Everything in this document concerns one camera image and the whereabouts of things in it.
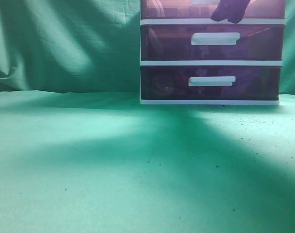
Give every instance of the green tablecloth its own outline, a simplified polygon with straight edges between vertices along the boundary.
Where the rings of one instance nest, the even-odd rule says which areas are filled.
[[[138,99],[0,92],[0,233],[295,233],[295,96]]]

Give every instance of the white plastic trim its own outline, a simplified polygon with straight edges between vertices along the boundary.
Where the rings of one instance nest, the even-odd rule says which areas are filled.
[[[141,66],[259,66],[281,67],[282,61],[140,61]]]
[[[281,24],[285,25],[285,19],[269,18],[244,18],[238,24]],[[233,24],[227,20],[216,22],[209,18],[170,18],[170,19],[142,19],[140,25],[172,25],[172,24]]]
[[[188,80],[189,86],[232,86],[236,81],[235,76],[218,77],[191,77]]]
[[[157,105],[279,105],[278,100],[140,100],[140,103]]]
[[[236,45],[240,33],[195,33],[192,45]]]

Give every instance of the plastic drawer unit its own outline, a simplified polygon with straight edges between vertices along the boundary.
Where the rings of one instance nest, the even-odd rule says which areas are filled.
[[[238,24],[219,0],[141,0],[142,104],[277,105],[285,0],[251,0]]]

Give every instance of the green cloth backdrop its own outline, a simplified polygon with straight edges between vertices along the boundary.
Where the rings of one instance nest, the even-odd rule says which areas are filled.
[[[295,0],[281,93],[295,94]],[[0,91],[139,91],[139,0],[0,0]]]

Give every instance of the drawer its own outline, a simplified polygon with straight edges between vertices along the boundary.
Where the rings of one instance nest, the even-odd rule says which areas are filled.
[[[141,19],[210,18],[220,0],[141,0]],[[285,0],[251,0],[246,18],[284,18]]]
[[[281,67],[187,66],[141,69],[141,100],[279,100]]]
[[[284,25],[141,26],[142,61],[282,58]]]

